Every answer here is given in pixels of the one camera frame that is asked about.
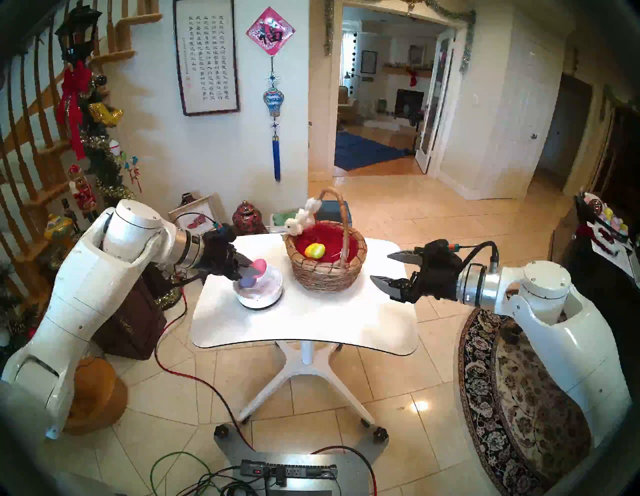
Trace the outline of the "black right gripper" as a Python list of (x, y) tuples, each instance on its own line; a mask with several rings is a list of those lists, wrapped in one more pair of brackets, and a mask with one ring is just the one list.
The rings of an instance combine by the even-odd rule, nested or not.
[(387, 255), (412, 270), (409, 279), (402, 280), (401, 296), (399, 283), (386, 276), (371, 275), (371, 282), (391, 300), (401, 303), (417, 303), (421, 297), (432, 296), (436, 300), (458, 301), (457, 282), (463, 264), (423, 264), (423, 249), (404, 249)]

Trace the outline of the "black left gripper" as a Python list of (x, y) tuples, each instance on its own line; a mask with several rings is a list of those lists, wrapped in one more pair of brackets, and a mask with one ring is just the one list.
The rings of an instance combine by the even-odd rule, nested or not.
[(236, 239), (237, 235), (203, 235), (202, 271), (229, 280), (259, 279), (263, 276), (261, 269), (239, 269), (251, 267), (254, 261), (243, 254), (237, 254), (236, 259), (233, 245)]

